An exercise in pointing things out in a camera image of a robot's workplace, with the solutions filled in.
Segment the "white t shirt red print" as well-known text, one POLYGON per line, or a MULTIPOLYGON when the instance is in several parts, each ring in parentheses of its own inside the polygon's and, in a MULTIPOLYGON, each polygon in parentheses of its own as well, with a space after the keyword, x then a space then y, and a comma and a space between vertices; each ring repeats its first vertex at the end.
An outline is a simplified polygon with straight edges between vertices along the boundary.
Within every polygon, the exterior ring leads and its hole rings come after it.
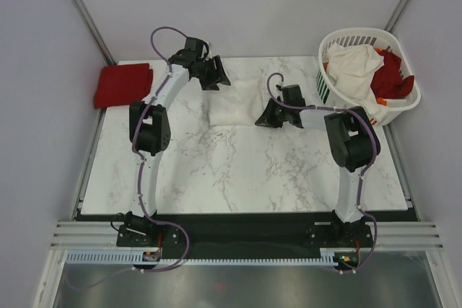
POLYGON ((264 110, 259 79, 233 81, 208 96, 209 124, 215 126, 253 126, 264 110))

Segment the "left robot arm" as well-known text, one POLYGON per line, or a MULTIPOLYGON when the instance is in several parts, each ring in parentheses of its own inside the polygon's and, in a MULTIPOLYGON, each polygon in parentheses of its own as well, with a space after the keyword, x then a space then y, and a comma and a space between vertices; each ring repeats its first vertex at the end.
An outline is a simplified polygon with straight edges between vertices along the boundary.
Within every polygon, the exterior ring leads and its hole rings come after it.
POLYGON ((156 242, 163 221, 153 222, 157 214, 156 190, 160 161, 171 140, 168 109, 192 78, 197 78, 204 91, 218 91, 219 85, 230 86, 221 58, 209 55, 209 44, 187 37, 184 48, 167 62, 167 73, 148 102, 129 106, 129 138, 132 151, 139 156, 136 192, 131 210, 123 215, 118 228, 117 245, 156 242))

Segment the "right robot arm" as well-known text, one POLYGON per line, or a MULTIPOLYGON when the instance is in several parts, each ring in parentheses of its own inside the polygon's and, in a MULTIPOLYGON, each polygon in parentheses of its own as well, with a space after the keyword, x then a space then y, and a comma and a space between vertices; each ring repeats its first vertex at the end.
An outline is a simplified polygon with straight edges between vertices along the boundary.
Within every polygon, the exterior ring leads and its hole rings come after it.
POLYGON ((306 105, 299 86, 278 86, 281 96, 270 96, 256 126, 281 128, 290 123, 297 128, 325 131, 335 163, 339 167, 339 194, 329 226, 332 240, 348 245, 365 233, 366 213, 362 208, 365 173, 380 153, 380 142, 365 110, 360 107, 306 105))

